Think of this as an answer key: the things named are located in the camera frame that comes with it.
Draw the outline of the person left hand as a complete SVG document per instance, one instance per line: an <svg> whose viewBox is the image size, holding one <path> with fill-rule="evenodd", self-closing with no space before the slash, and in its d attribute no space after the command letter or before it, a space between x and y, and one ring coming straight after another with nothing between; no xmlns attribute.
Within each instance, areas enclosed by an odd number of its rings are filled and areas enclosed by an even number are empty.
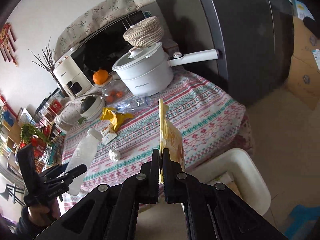
<svg viewBox="0 0 320 240"><path fill-rule="evenodd" d="M60 216L59 202L56 198L50 202L49 206L37 204L28 207L28 218L36 226L49 226Z"/></svg>

